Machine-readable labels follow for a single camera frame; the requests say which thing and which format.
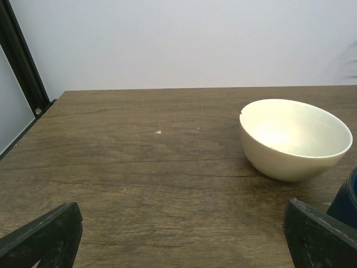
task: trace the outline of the cream-colored bowl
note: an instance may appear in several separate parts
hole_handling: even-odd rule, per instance
[[[334,166],[352,145],[349,128],[315,106],[286,99],[264,99],[239,116],[240,140],[260,172],[283,181],[303,181]]]

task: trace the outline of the wood grain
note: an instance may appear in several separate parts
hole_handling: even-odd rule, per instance
[[[266,178],[238,135],[240,110],[264,98],[316,105],[357,133],[353,86],[65,92],[0,162],[0,235],[78,202],[74,267],[292,267],[284,206],[326,210],[357,149],[304,183]]]

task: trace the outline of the white wall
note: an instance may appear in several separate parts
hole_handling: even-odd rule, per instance
[[[64,90],[341,79],[355,0],[11,0],[51,99]]]
[[[30,106],[0,47],[0,154],[34,119]]]

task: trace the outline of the dark blue mug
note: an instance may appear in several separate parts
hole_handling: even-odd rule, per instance
[[[347,177],[326,214],[357,229],[357,167]]]

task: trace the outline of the bowl rim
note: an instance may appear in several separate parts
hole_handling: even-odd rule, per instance
[[[335,118],[337,121],[340,121],[342,123],[342,125],[344,126],[345,130],[347,131],[347,133],[349,134],[350,136],[350,142],[349,144],[347,145],[347,147],[345,149],[343,149],[342,151],[336,153],[336,154],[333,154],[333,155],[325,155],[325,156],[307,156],[307,155],[299,155],[299,154],[291,154],[289,152],[283,152],[281,150],[276,150],[260,141],[258,141],[257,139],[255,139],[249,132],[248,130],[244,127],[244,125],[242,124],[242,117],[244,116],[243,115],[243,112],[244,112],[244,109],[246,109],[249,105],[253,104],[253,103],[257,103],[257,102],[266,102],[266,101],[281,101],[281,102],[292,102],[292,103],[298,103],[300,105],[303,105],[303,106],[308,106],[310,108],[313,108],[313,109],[317,109],[317,110],[320,110],[324,113],[326,113],[327,115]],[[290,99],[260,99],[260,100],[256,100],[254,102],[251,102],[251,103],[248,103],[246,106],[243,107],[243,109],[240,111],[240,115],[239,115],[239,123],[241,125],[241,127],[243,128],[243,130],[253,139],[255,140],[257,143],[267,147],[267,148],[270,148],[272,151],[276,151],[276,152],[280,152],[282,154],[285,154],[285,155],[291,155],[291,156],[296,156],[296,157],[302,157],[302,158],[306,158],[306,159],[328,159],[328,158],[331,158],[331,157],[335,157],[335,156],[339,156],[339,155],[343,155],[345,154],[352,146],[353,144],[353,135],[352,135],[352,132],[351,130],[349,129],[349,127],[341,120],[339,119],[337,116],[333,115],[332,113],[324,110],[324,109],[321,109],[317,106],[314,106],[314,105],[311,105],[311,104],[308,104],[308,103],[305,103],[305,102],[298,102],[296,100],[290,100]]]

